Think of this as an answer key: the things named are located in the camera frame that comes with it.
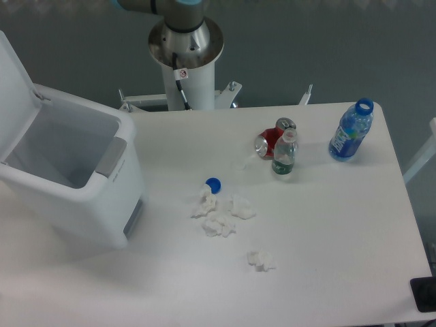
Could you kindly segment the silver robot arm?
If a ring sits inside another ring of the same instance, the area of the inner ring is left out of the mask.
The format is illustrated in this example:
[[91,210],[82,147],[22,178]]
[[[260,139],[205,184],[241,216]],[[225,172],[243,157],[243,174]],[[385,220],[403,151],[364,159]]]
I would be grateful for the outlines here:
[[204,22],[203,1],[118,0],[112,3],[126,11],[162,16],[165,24],[177,33],[189,33]]

